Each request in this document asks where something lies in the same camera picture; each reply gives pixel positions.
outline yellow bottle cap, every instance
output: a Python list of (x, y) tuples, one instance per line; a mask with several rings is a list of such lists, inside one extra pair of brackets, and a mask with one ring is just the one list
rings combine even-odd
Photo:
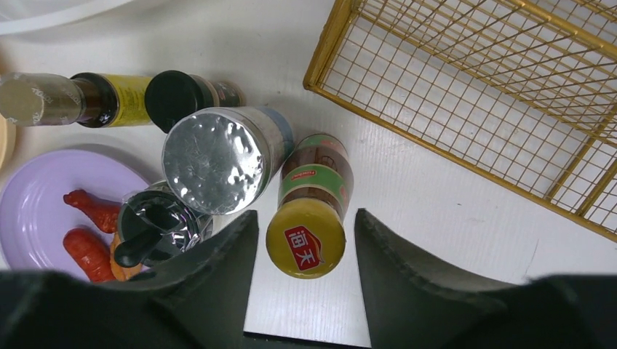
[(314, 198), (297, 198), (274, 215), (266, 233), (272, 262), (295, 278), (319, 278), (338, 265), (345, 232), (336, 211)]

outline wooden plate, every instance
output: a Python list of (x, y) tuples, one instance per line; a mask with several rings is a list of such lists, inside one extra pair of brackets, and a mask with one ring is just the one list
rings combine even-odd
[(11, 159), (15, 147), (15, 125), (0, 116), (0, 169)]

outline red label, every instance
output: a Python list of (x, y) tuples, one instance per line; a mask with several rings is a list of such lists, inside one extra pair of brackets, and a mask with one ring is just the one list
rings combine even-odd
[(304, 178), (304, 177), (313, 177), (316, 174), (317, 174), (317, 171), (315, 171), (314, 169), (310, 171), (302, 171), (300, 173), (294, 174), (291, 177), (291, 180), (299, 180), (300, 178)]
[(323, 263), (322, 242), (302, 225), (284, 232), (287, 243), (300, 271), (308, 270)]

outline bottle neck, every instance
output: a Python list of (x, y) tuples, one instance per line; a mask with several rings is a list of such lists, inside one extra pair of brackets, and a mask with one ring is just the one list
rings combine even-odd
[(77, 121), (87, 122), (98, 118), (103, 110), (99, 89), (92, 82), (83, 79), (73, 79), (72, 82), (81, 90), (85, 102), (85, 108)]

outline white bowl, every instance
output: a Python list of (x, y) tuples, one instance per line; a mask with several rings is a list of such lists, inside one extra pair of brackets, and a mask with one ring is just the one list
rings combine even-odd
[(133, 0), (0, 0), (0, 35), (84, 20), (130, 2)]

